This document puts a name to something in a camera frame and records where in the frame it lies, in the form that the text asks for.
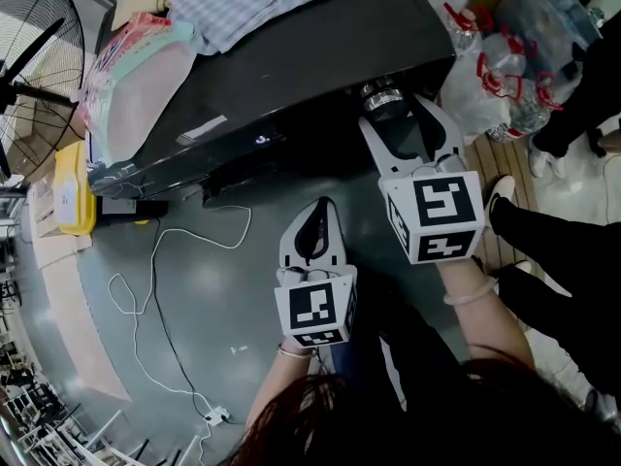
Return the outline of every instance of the electric fan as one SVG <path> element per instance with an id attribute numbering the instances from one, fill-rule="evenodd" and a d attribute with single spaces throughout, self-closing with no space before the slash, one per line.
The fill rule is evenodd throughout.
<path id="1" fill-rule="evenodd" d="M 83 70 L 84 36 L 71 0 L 0 0 L 5 185 L 28 178 L 56 149 L 78 105 L 72 99 Z"/>

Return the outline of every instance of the fan grille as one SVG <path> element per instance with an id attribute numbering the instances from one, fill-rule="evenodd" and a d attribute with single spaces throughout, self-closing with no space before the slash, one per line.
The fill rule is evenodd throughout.
<path id="1" fill-rule="evenodd" d="M 60 18 L 63 25 L 16 82 L 76 98 L 82 84 L 84 38 L 71 0 L 0 0 L 1 73 Z M 75 108 L 18 96 L 0 118 L 0 140 L 14 173 L 30 176 L 53 152 Z"/>

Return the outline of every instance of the person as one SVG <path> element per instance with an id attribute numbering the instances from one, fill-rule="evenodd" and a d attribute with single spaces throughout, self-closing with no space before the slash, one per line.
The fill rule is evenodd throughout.
<path id="1" fill-rule="evenodd" d="M 618 453 L 620 439 L 609 427 L 535 372 L 524 333 L 495 293 L 495 282 L 472 259 L 437 266 L 470 360 L 458 363 L 394 281 L 359 267 L 350 340 L 331 346 L 336 373 L 308 376 L 312 353 L 285 339 L 244 436 L 220 466 L 468 456 L 558 461 Z M 406 412 L 388 377 L 380 338 L 399 373 Z"/>
<path id="2" fill-rule="evenodd" d="M 514 189 L 512 176 L 496 183 L 486 208 L 488 226 L 572 297 L 528 268 L 509 267 L 498 275 L 500 298 L 526 324 L 555 339 L 592 386 L 621 403 L 621 371 L 611 364 L 619 356 L 621 222 L 600 226 L 519 209 L 511 203 Z"/>
<path id="3" fill-rule="evenodd" d="M 531 138 L 529 163 L 535 178 L 541 178 L 549 162 L 554 174 L 565 178 L 565 155 L 582 133 L 621 113 L 616 86 L 621 82 L 618 60 L 621 13 L 602 27 L 603 38 L 593 42 L 583 60 L 582 79 L 562 111 L 554 111 L 550 121 Z"/>

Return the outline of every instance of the wrist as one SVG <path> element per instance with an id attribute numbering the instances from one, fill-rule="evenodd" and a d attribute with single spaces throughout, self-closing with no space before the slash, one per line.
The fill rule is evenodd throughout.
<path id="1" fill-rule="evenodd" d="M 298 355 L 311 355 L 312 349 L 304 349 L 298 346 L 295 342 L 293 342 L 290 338 L 285 338 L 280 344 L 283 350 L 287 352 L 295 353 Z"/>

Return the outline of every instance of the bracelet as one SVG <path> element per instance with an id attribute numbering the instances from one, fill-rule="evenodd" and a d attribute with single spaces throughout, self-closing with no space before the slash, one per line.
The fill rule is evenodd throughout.
<path id="1" fill-rule="evenodd" d="M 288 355 L 289 357 L 295 357 L 296 359 L 312 359 L 312 356 L 314 355 L 314 350 L 308 354 L 289 352 L 288 350 L 282 348 L 282 343 L 276 346 L 276 352 L 281 353 L 282 355 Z"/>
<path id="2" fill-rule="evenodd" d="M 464 304 L 469 304 L 470 302 L 478 300 L 490 291 L 492 291 L 497 283 L 498 280 L 496 280 L 496 278 L 488 278 L 487 283 L 475 293 L 473 293 L 472 295 L 466 295 L 465 297 L 460 297 L 458 299 L 454 299 L 446 294 L 444 295 L 444 304 L 448 304 L 449 306 L 463 306 Z"/>

